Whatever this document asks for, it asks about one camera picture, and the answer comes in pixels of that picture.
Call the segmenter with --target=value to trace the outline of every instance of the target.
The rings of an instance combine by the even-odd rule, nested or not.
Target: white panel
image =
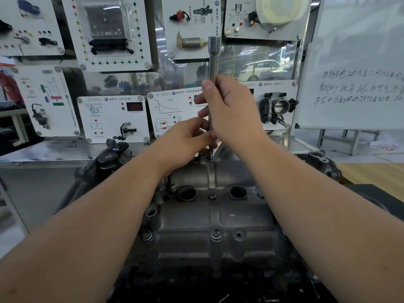
[[[294,124],[404,129],[404,0],[324,0]]]
[[[74,50],[80,65],[84,65],[87,71],[145,71],[151,68],[152,56],[150,52],[148,26],[146,22],[146,11],[144,0],[62,0],[66,18],[72,35]],[[113,9],[116,2],[121,1],[128,11],[129,20],[123,22],[125,31],[131,40],[128,40],[127,48],[133,51],[108,51],[97,52],[94,55],[91,51],[90,29],[95,23],[85,17],[86,11],[82,6],[83,2],[94,2],[105,4],[105,8]]]
[[[254,92],[258,108],[259,102],[264,99],[265,93],[286,92],[286,100],[295,99],[297,87],[293,86],[293,82],[294,80],[251,81],[242,82],[242,84],[246,85],[251,92]],[[197,117],[198,111],[207,105],[194,103],[194,96],[200,93],[202,93],[201,87],[150,92],[148,102],[155,136],[164,134],[179,121]],[[293,113],[286,113],[283,117],[286,124],[292,123]],[[263,128],[264,130],[285,130],[285,127],[281,124],[273,125],[272,123],[263,124]]]
[[[14,76],[35,131],[42,137],[80,135],[62,69],[59,66],[19,66],[17,69]],[[45,127],[33,118],[33,110],[48,119]]]
[[[51,0],[0,0],[0,19],[13,28],[0,38],[0,55],[65,53]]]
[[[305,33],[310,4],[311,0],[226,0],[224,36],[234,39],[301,40]],[[261,23],[250,25],[249,14],[252,12],[261,14]],[[288,21],[288,18],[292,21],[280,24],[280,21]]]
[[[149,141],[148,117],[142,96],[82,96],[77,99],[84,132],[89,143],[106,143],[121,136],[126,123],[136,132],[124,134],[124,142]]]
[[[164,32],[166,47],[160,47],[160,53],[167,54],[173,60],[209,58],[208,46],[195,49],[179,49],[177,35],[182,38],[202,38],[208,41],[209,36],[220,36],[221,33],[221,7],[220,0],[162,0]],[[185,11],[190,21],[172,21],[170,16],[179,10]]]

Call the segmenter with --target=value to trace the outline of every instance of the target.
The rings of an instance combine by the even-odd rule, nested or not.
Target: blue component
[[[38,6],[32,5],[26,0],[17,0],[17,2],[18,2],[18,8],[29,14],[38,16],[41,13]]]

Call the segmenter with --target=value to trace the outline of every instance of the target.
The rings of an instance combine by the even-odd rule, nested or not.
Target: white floor
[[[326,135],[341,137],[342,130],[326,130]],[[302,141],[316,146],[320,130],[296,130],[295,137]],[[348,132],[348,138],[353,136],[354,132]],[[362,133],[360,136],[361,142],[373,140],[373,135]],[[394,143],[400,147],[394,151],[387,151],[380,147],[369,146],[364,143],[359,143],[357,146],[357,154],[349,155],[350,146],[345,143],[324,140],[320,148],[326,152],[328,158],[335,162],[344,163],[385,163],[396,162],[404,163],[404,132],[382,132],[380,140],[391,138]],[[0,258],[3,257],[9,250],[18,244],[24,238],[21,228],[17,225],[11,213],[5,213],[0,216]]]

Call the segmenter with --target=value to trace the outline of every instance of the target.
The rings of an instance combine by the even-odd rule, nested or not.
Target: red digital display
[[[141,112],[143,111],[142,102],[126,102],[126,108],[128,112]]]

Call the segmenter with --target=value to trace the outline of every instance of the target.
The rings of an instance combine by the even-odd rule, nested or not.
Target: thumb
[[[216,136],[213,131],[209,131],[203,133],[202,135],[192,137],[192,147],[194,148],[195,152],[199,151],[200,149],[214,143],[216,141]]]
[[[212,115],[218,113],[220,109],[225,106],[225,102],[223,102],[219,90],[212,81],[204,80],[202,82],[202,91]]]

